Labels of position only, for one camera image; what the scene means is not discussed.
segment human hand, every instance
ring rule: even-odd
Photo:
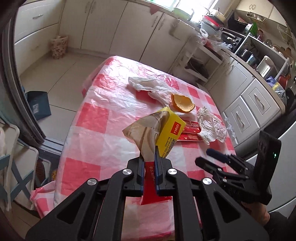
[[[254,202],[254,203],[242,202],[242,205],[247,209],[248,213],[262,226],[268,223],[270,216],[266,210],[265,205],[259,202]]]

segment yellow packaging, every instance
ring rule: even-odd
[[[156,141],[159,155],[161,157],[166,157],[181,135],[181,132],[185,127],[185,122],[173,111],[171,111],[169,107],[164,107],[160,111],[168,111],[170,114]]]

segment floral trash can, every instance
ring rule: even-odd
[[[50,41],[50,50],[52,51],[52,57],[54,59],[62,58],[66,53],[68,46],[68,36],[57,36]]]

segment yellow object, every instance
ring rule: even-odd
[[[180,112],[188,113],[195,108],[191,99],[184,95],[172,94],[171,99],[174,107]]]
[[[166,157],[178,140],[181,132],[184,130],[185,122],[173,111],[171,111],[169,107],[164,107],[158,112],[160,111],[168,111],[170,114],[156,141],[159,155],[161,157]]]

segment red and white tablecloth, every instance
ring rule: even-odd
[[[212,98],[204,91],[162,71],[122,58],[106,59],[83,84],[83,103],[69,130],[57,172],[57,180],[33,191],[31,199],[43,217],[62,202],[87,179],[110,178],[124,169],[129,159],[139,156],[135,144],[128,141],[122,130],[137,119],[163,108],[146,91],[137,92],[128,85],[129,77],[148,77],[165,81],[192,99],[196,108],[205,106],[221,119]],[[184,118],[196,121],[195,115]],[[168,159],[174,168],[194,179],[211,177],[194,163],[198,156],[206,157],[207,148],[235,154],[229,136],[224,143],[177,142]],[[174,235],[172,200],[140,205],[141,198],[127,198],[124,212],[122,240],[164,238]]]

